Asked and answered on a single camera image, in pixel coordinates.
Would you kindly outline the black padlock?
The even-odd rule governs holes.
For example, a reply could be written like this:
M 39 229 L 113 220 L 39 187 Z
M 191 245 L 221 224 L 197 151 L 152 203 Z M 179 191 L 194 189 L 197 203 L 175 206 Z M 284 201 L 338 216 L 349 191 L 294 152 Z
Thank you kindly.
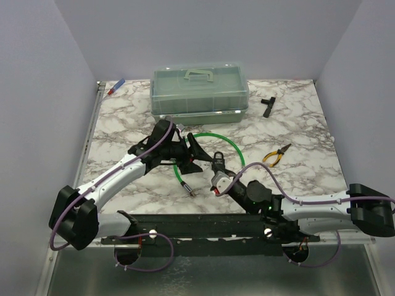
M 223 171 L 225 169 L 225 158 L 222 152 L 217 151 L 214 153 L 212 169 L 214 171 Z

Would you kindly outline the green cable lock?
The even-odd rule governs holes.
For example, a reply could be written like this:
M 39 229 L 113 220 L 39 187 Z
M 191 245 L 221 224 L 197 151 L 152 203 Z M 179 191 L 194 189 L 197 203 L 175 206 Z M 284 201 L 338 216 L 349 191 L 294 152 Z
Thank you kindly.
M 222 136 L 220 134 L 216 134 L 216 133 L 198 133 L 194 135 L 195 138 L 201 138 L 201 137 L 211 137 L 211 138 L 217 138 L 217 139 L 221 139 L 225 142 L 227 142 L 229 145 L 231 145 L 234 150 L 237 152 L 239 159 L 241 161 L 241 166 L 244 167 L 245 166 L 245 159 L 244 159 L 244 155 L 241 151 L 241 149 L 230 139 L 228 139 L 225 136 Z M 180 185 L 182 186 L 182 188 L 188 193 L 189 196 L 194 197 L 194 192 L 193 190 L 190 188 L 190 186 L 184 182 L 178 172 L 178 168 L 176 165 L 173 166 L 173 170 L 174 170 L 174 174 L 177 177 L 177 180 L 179 181 Z

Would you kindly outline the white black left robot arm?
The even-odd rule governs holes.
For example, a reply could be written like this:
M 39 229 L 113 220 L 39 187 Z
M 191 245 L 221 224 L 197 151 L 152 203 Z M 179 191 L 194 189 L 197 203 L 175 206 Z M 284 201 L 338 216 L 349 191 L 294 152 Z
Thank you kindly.
M 133 242 L 137 229 L 132 216 L 122 211 L 100 215 L 99 211 L 123 188 L 168 160 L 186 175 L 202 171 L 195 160 L 211 162 L 212 157 L 192 134 L 183 138 L 176 124 L 159 120 L 149 136 L 129 148 L 105 173 L 76 189 L 65 186 L 59 191 L 49 219 L 50 248 L 53 251 L 62 249 L 54 244 L 56 236 L 76 250 L 102 237 L 117 237 L 124 244 Z

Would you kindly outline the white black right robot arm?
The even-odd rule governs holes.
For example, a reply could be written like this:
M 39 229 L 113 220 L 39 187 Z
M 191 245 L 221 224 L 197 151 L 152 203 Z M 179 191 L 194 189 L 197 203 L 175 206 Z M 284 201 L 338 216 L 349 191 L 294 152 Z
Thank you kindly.
M 394 236 L 394 200 L 362 184 L 335 194 L 296 197 L 273 194 L 257 180 L 243 184 L 241 174 L 212 164 L 212 190 L 229 195 L 246 213 L 258 214 L 268 223 L 269 236 L 299 241 L 321 232 L 357 230 L 374 237 Z

